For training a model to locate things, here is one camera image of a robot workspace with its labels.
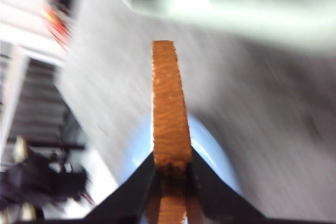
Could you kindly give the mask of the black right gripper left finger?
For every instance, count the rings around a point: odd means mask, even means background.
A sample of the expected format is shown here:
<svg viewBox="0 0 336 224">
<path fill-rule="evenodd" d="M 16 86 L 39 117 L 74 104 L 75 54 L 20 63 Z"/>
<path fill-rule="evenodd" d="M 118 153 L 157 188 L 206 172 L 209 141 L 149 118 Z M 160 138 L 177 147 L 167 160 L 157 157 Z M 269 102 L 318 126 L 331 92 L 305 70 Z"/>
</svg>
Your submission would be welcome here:
<svg viewBox="0 0 336 224">
<path fill-rule="evenodd" d="M 85 216 L 85 223 L 150 223 L 145 211 L 158 193 L 157 184 L 150 153 L 118 189 Z"/>
</svg>

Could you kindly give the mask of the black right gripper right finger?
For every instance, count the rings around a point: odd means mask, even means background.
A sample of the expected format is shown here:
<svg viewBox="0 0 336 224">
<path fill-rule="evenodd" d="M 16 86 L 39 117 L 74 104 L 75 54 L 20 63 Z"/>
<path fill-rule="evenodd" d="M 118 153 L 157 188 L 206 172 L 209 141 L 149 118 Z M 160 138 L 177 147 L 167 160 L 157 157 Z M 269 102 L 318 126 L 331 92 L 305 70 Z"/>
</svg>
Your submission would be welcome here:
<svg viewBox="0 0 336 224">
<path fill-rule="evenodd" d="M 265 223 L 265 215 L 235 192 L 192 150 L 187 166 L 188 223 Z"/>
</svg>

